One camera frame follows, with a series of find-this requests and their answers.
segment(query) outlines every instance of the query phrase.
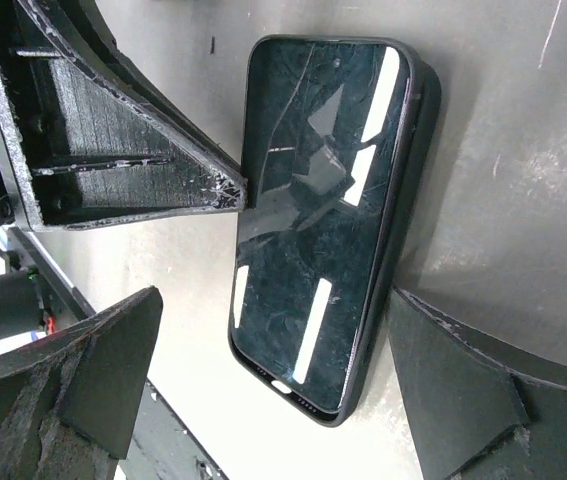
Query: gray metal surface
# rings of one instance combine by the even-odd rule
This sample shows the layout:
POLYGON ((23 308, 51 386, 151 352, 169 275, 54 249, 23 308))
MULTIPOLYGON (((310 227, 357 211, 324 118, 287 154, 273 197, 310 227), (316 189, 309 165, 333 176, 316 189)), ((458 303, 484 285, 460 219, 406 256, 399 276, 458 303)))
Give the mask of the gray metal surface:
POLYGON ((567 0, 100 4, 124 50, 154 32, 151 55, 133 59, 235 158, 248 55, 263 35, 414 46, 444 100, 397 283, 567 365, 567 0))
MULTIPOLYGON (((416 48, 444 98, 398 283, 567 365, 567 0, 99 5, 121 50, 236 159, 248 56, 262 36, 389 36, 416 48)), ((230 478, 418 478, 387 347, 355 416, 326 434, 297 423, 227 363, 235 221, 167 220, 44 240, 99 306, 159 286, 166 306, 150 377, 230 478), (296 443, 285 440, 295 431, 296 443), (276 475, 264 473, 268 465, 276 475)))
POLYGON ((227 480, 165 399, 147 382, 127 459, 128 480, 227 480))

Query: cracked screen protector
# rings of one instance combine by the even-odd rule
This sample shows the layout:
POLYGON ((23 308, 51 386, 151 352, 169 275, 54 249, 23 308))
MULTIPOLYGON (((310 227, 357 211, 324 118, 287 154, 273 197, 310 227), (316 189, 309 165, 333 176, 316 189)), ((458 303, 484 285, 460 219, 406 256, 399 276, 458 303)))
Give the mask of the cracked screen protector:
POLYGON ((357 355, 408 80, 364 41, 270 38, 250 61, 230 339, 310 409, 339 410, 357 355))

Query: white surface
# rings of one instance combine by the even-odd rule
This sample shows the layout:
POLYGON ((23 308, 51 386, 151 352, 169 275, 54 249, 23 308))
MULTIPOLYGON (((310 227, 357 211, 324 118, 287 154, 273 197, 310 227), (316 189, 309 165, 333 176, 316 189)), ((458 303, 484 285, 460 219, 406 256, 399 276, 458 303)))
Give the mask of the white surface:
MULTIPOLYGON (((119 48, 238 159, 248 55, 259 37, 281 30, 289 5, 222 3, 99 5, 119 48)), ((40 238, 97 310, 147 285, 160 289, 150 379, 230 479, 421 478, 385 337, 362 404, 336 429, 313 423, 234 360, 227 323, 236 215, 40 238)))
POLYGON ((119 466, 116 467, 116 472, 114 473, 114 480, 127 480, 127 477, 125 476, 123 470, 121 470, 121 467, 119 466))

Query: black phone case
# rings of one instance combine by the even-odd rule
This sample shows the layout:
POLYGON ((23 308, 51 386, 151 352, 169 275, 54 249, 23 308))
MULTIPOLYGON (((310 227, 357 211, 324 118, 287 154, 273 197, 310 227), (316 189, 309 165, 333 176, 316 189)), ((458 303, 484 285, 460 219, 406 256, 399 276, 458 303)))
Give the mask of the black phone case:
MULTIPOLYGON (((327 427, 336 427, 354 412, 361 397, 376 337, 381 326, 383 308, 390 291, 394 269, 400 258, 401 249, 405 241, 421 173, 434 133, 441 102, 441 86, 434 70, 424 63, 412 48, 395 40, 273 35, 261 39, 255 45, 252 53, 261 42, 277 38, 382 44, 395 48, 407 60, 410 68, 410 80, 405 96, 407 103, 397 136, 396 151, 399 152, 399 156, 396 157, 390 174, 377 242, 377 245, 385 245, 385 248, 377 247, 377 252, 382 252, 381 260, 374 263, 371 272, 370 277, 373 286, 368 290, 366 296, 367 309, 361 323, 359 348, 352 361, 352 368, 345 387, 341 408, 337 412, 322 411, 296 392, 292 391, 289 394, 284 394, 272 386, 272 381, 277 380, 277 377, 271 375, 240 352, 232 338, 232 327, 228 324, 230 348, 239 363, 245 366, 270 389, 316 422, 327 427)), ((235 285, 232 287, 232 300, 234 289, 235 285)))

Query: black plastic mount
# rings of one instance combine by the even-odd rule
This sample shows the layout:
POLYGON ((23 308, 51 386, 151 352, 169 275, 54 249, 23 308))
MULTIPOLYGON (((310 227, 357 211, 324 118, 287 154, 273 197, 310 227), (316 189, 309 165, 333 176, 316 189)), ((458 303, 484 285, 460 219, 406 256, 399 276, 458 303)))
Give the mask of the black plastic mount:
MULTIPOLYGON (((8 253, 11 254, 11 258, 15 257, 18 260, 20 268, 36 268, 49 285, 53 293, 52 310, 56 316, 57 326, 65 328, 77 321, 83 323, 96 314, 34 234, 11 228, 7 230, 7 241, 8 253)), ((139 347, 135 342, 128 344, 133 348, 139 347)), ((214 459, 205 451, 160 392, 149 380, 143 379, 143 383, 127 459, 119 462, 128 478, 226 479, 214 459)))
POLYGON ((0 174, 35 231, 245 205, 237 164, 116 48, 93 0, 0 0, 0 174))
POLYGON ((425 480, 567 479, 567 367, 400 290, 389 333, 425 480))
POLYGON ((0 478, 111 478, 132 439, 162 308, 149 288, 0 355, 0 478))

